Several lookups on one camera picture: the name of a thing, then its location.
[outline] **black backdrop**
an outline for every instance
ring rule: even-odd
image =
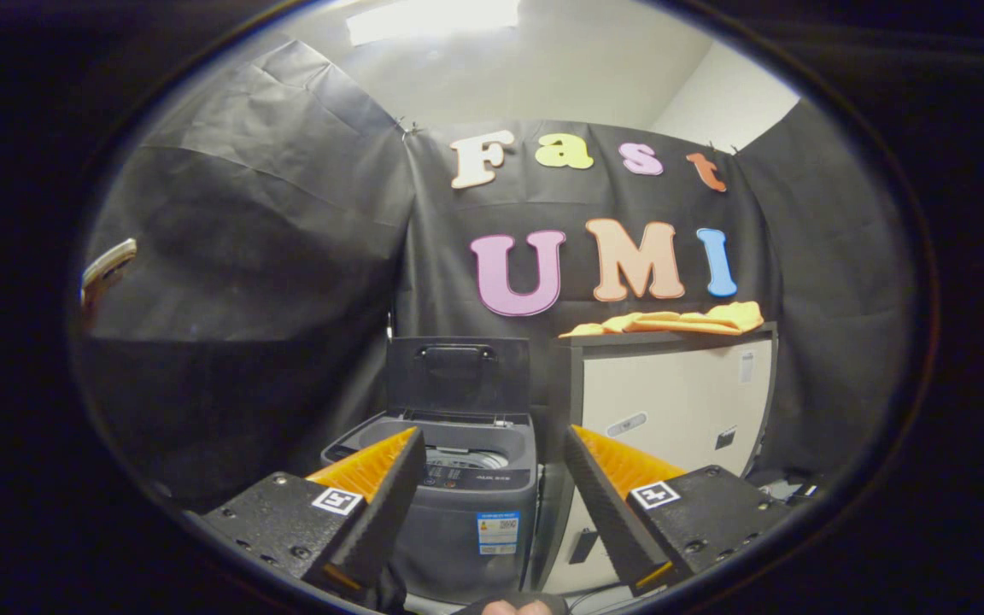
[[[1,4],[0,605],[259,611],[113,470],[52,367],[67,359],[70,293],[57,289],[87,152],[113,109],[253,7],[67,4],[40,22]],[[835,532],[707,611],[984,606],[984,8],[751,4],[716,3],[828,75],[897,153],[940,253],[944,335],[890,478]]]
[[[557,437],[547,433],[555,336],[729,301],[757,301],[781,328],[757,470],[831,472],[867,443],[909,365],[922,289],[897,205],[809,104],[738,155],[555,120],[406,135],[316,51],[273,47],[169,97],[113,166],[87,238],[86,261],[125,237],[140,256],[102,301],[83,381],[129,462],[178,502],[206,509],[267,472],[316,470],[325,445],[380,412],[391,305],[397,335],[530,339],[542,460]],[[450,187],[449,145],[504,129],[516,140],[495,180]],[[552,132],[582,138],[593,166],[536,162]],[[625,143],[648,144],[664,171],[630,172]],[[688,162],[702,153],[726,190]],[[684,295],[596,300],[591,219],[616,220],[634,242],[649,223],[675,227]],[[733,296],[707,291],[702,227],[726,234]],[[557,302],[527,316],[482,305],[472,241],[517,238],[509,284],[526,292],[538,267],[524,238],[550,230],[565,237]]]

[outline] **washing machine control panel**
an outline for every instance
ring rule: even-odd
[[[502,491],[522,489],[530,483],[530,470],[488,470],[479,467],[425,464],[421,485],[441,489]]]

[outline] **black fabric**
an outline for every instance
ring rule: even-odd
[[[302,43],[181,94],[125,160],[90,260],[136,238],[82,377],[126,456],[206,507],[311,472],[380,407],[411,206],[400,129]]]
[[[511,130],[515,144],[505,147],[504,163],[491,183],[454,190],[457,173],[454,140]],[[544,167],[535,160],[539,137],[552,132],[583,138],[594,165],[586,170]],[[598,323],[629,312],[707,311],[731,301],[758,301],[766,319],[776,314],[780,279],[758,203],[735,171],[733,156],[672,137],[629,128],[569,121],[484,122],[434,128],[406,139],[413,164],[415,205],[407,228],[403,275],[397,295],[397,334],[405,336],[522,337],[530,339],[530,397],[535,425],[542,432],[549,397],[549,355],[555,338],[578,324]],[[659,176],[636,175],[624,166],[621,144],[648,144],[664,165]],[[703,153],[717,167],[727,190],[719,192],[699,178],[687,155]],[[601,302],[598,249],[585,229],[593,218],[621,222],[639,244],[648,222],[675,226],[675,257],[686,295],[659,300],[645,292],[637,299]],[[707,291],[710,272],[701,227],[727,235],[727,256],[738,292],[730,297]],[[470,243],[478,237],[507,234],[509,281],[518,293],[538,284],[536,251],[527,235],[557,230],[567,239],[559,246],[559,300],[532,316],[503,316],[489,311],[477,293],[477,258]]]
[[[782,275],[776,390],[758,464],[836,471],[874,433],[910,361],[918,288],[898,208],[809,102],[735,162]]]
[[[326,444],[382,409],[390,308],[397,335],[530,339],[542,433],[557,335],[633,311],[758,301],[781,338],[763,468],[820,472],[850,459],[898,382],[913,283],[895,257],[890,199],[803,104],[732,156],[551,120],[401,139],[393,118],[301,43],[220,77],[184,95],[126,159],[87,255],[139,243],[99,308],[83,378],[128,458],[182,502],[206,507],[266,472],[316,470]],[[502,129],[516,143],[495,180],[454,190],[449,144]],[[551,132],[583,138],[594,166],[538,163],[536,140]],[[663,174],[625,168],[625,143],[651,145]],[[700,179],[686,160],[694,153],[716,164],[726,191]],[[675,226],[686,295],[596,300],[593,218],[617,220],[636,243],[648,222]],[[701,227],[726,234],[734,296],[707,291]],[[470,243],[514,237],[509,277],[525,293],[536,287],[526,238],[542,230],[567,237],[557,303],[532,316],[492,312]]]

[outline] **folded cloth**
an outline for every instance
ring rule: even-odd
[[[715,332],[719,335],[742,335],[743,332],[755,330],[764,322],[757,301],[735,301],[728,305],[717,305],[712,310],[708,310],[707,314],[633,312],[624,316],[613,316],[600,325],[595,323],[579,325],[559,337],[640,331],[697,331]]]

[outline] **sticker label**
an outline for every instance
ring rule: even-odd
[[[754,379],[754,351],[748,350],[742,354],[739,361],[739,384],[750,384]]]
[[[362,499],[363,495],[329,487],[321,495],[317,495],[317,499],[313,500],[313,505],[319,509],[327,510],[329,513],[342,514],[347,517],[353,507],[358,505]]]
[[[644,507],[644,510],[660,507],[665,503],[671,503],[676,499],[681,499],[681,496],[676,494],[675,490],[671,489],[671,486],[661,482],[636,487],[630,491],[630,494],[636,498],[637,502],[640,502],[640,506]]]
[[[636,429],[645,423],[647,423],[647,413],[636,413],[625,420],[618,421],[618,423],[614,423],[613,425],[606,427],[606,435],[609,437],[621,436],[622,433]]]
[[[477,513],[477,547],[481,555],[513,555],[521,518],[518,511]]]

